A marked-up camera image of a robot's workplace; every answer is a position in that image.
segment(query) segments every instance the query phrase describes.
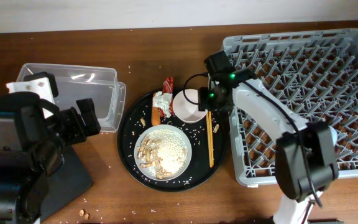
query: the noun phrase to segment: dish rack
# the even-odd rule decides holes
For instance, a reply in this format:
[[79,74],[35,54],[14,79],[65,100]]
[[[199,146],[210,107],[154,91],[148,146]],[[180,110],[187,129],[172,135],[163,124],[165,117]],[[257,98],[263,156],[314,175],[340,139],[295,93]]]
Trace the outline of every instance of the dish rack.
[[[292,111],[328,121],[338,133],[339,178],[358,177],[358,29],[226,37],[223,50]],[[275,143],[246,112],[234,108],[229,120],[238,183],[276,184]]]

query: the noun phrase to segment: plastic container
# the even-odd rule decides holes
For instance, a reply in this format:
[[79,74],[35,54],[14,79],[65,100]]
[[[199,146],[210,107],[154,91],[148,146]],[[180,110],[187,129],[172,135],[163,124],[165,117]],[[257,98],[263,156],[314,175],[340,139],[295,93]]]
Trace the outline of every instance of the plastic container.
[[59,95],[54,99],[61,110],[75,107],[75,101],[92,98],[102,131],[116,132],[125,104],[126,86],[117,81],[113,68],[77,65],[27,63],[23,65],[17,82],[38,72],[55,75]]
[[[358,29],[226,37],[223,50],[291,110],[329,121],[339,178],[358,177]],[[276,184],[275,143],[246,112],[234,108],[229,120],[238,183]]]

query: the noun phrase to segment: chopsticks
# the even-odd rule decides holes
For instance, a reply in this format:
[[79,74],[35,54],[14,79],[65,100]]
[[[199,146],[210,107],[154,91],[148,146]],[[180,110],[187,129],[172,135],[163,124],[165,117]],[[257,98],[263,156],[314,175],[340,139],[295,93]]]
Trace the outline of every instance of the chopsticks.
[[209,111],[206,114],[206,130],[208,134],[208,152],[209,152],[209,167],[212,168],[214,166],[214,144],[212,139],[212,114]]

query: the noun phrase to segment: red wrapper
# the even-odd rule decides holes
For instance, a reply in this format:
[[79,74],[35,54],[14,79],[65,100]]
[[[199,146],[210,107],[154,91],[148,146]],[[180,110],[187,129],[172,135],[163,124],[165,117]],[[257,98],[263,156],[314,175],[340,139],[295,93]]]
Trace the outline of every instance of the red wrapper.
[[[162,88],[162,93],[173,93],[173,78],[170,77],[170,78],[167,78],[165,81],[164,81],[164,84],[163,84],[163,88]],[[175,113],[173,112],[173,108],[172,108],[172,102],[173,102],[173,96],[172,96],[172,101],[171,101],[171,105],[169,107],[169,112],[171,112],[171,115],[174,115]],[[164,117],[165,114],[164,112],[160,109],[160,117]]]

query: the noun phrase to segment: tray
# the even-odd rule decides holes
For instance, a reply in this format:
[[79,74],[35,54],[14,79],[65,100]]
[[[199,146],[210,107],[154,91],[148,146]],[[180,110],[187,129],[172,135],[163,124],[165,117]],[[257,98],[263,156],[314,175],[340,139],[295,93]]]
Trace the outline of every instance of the tray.
[[[358,29],[226,37],[223,50],[291,110],[329,121],[338,133],[339,178],[358,177]],[[276,184],[274,142],[238,108],[229,120],[238,183]]]
[[[150,120],[152,97],[156,91],[161,91],[161,89],[147,93],[141,99],[136,101],[125,113],[118,129],[117,150],[119,156],[128,172],[137,181],[145,186],[164,192],[180,192],[192,189],[193,187],[197,187],[207,181],[215,173],[216,169],[223,161],[226,152],[225,139],[228,139],[228,131],[225,131],[223,125],[223,118],[225,118],[225,116],[213,113],[213,126],[215,127],[215,124],[219,124],[219,131],[216,134],[213,134],[214,166],[212,168],[209,168],[208,140],[205,118],[194,124],[185,124],[176,116],[161,119],[162,124],[175,126],[181,129],[188,136],[192,146],[191,161],[186,171],[175,179],[165,182],[150,180],[146,178],[146,176],[142,174],[136,166],[134,146],[139,136],[147,128],[152,126]],[[180,91],[182,91],[181,88],[175,88],[173,96],[175,97],[175,95]],[[143,127],[140,123],[141,118],[146,120],[145,127]]]

